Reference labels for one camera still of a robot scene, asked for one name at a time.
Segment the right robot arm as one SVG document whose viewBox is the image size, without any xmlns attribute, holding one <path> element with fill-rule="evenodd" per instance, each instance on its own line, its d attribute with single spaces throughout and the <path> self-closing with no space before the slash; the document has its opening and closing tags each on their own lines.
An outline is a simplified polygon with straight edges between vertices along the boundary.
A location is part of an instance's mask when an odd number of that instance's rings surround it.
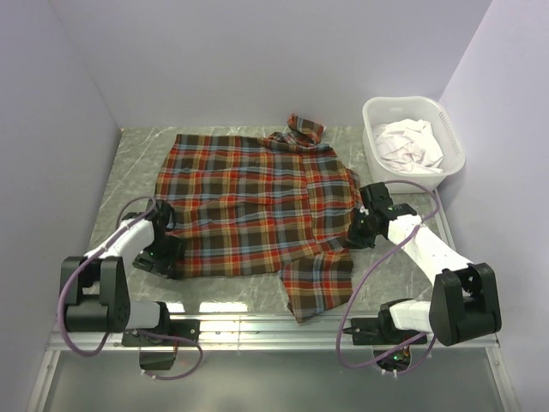
<svg viewBox="0 0 549 412">
<path fill-rule="evenodd" d="M 363 206 L 348 231 L 352 248 L 372 248 L 379 236 L 405 252 L 432 285 L 428 301 L 404 298 L 383 304 L 366 332 L 375 344 L 433 335 L 452 346 L 502 328 L 495 272 L 474 264 L 444 243 L 407 203 L 395 203 L 385 183 L 361 188 Z"/>
</svg>

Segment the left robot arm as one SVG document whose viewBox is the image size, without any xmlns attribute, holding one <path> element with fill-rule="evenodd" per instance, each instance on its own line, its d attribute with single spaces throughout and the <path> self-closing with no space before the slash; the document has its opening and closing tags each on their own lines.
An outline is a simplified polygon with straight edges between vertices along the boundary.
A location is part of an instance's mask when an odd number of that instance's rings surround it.
<svg viewBox="0 0 549 412">
<path fill-rule="evenodd" d="M 175 279 L 184 241 L 171 235 L 176 216 L 166 201 L 150 198 L 147 209 L 120 217 L 115 231 L 82 257 L 68 257 L 61 266 L 59 314 L 67 332 L 119 333 L 142 329 L 153 345 L 172 337 L 172 322 L 162 305 L 133 301 L 127 273 L 139 269 Z"/>
</svg>

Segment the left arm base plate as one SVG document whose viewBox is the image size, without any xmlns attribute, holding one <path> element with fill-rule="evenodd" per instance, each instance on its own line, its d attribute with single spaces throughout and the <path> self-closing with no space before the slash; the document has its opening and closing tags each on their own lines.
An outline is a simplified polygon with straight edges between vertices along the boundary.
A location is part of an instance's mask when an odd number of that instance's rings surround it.
<svg viewBox="0 0 549 412">
<path fill-rule="evenodd" d="M 169 347 L 180 346 L 180 341 L 168 339 L 169 336 L 184 338 L 192 342 L 198 342 L 200 321 L 197 319 L 169 320 L 163 325 L 153 329 L 145 329 L 145 334 L 139 331 L 126 331 L 123 333 L 121 345 L 130 348 L 145 347 Z"/>
</svg>

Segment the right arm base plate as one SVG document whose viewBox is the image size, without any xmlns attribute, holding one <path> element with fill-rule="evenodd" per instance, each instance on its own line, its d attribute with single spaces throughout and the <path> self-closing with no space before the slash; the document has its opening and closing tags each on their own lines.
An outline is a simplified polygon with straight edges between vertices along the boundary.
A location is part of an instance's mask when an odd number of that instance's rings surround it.
<svg viewBox="0 0 549 412">
<path fill-rule="evenodd" d="M 393 322 L 380 318 L 352 318 L 340 336 L 349 335 L 355 346 L 390 346 L 404 342 L 425 344 L 427 337 L 416 330 L 399 330 Z"/>
</svg>

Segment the plaid long sleeve shirt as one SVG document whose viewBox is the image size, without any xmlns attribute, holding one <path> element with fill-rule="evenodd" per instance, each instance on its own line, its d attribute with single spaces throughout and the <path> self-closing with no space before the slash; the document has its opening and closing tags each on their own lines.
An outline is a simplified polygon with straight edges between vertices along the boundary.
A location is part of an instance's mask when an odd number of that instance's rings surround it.
<svg viewBox="0 0 549 412">
<path fill-rule="evenodd" d="M 266 137 L 177 135 L 155 183 L 185 243 L 176 276 L 276 274 L 300 323 L 346 304 L 359 179 L 323 132 L 291 116 Z"/>
</svg>

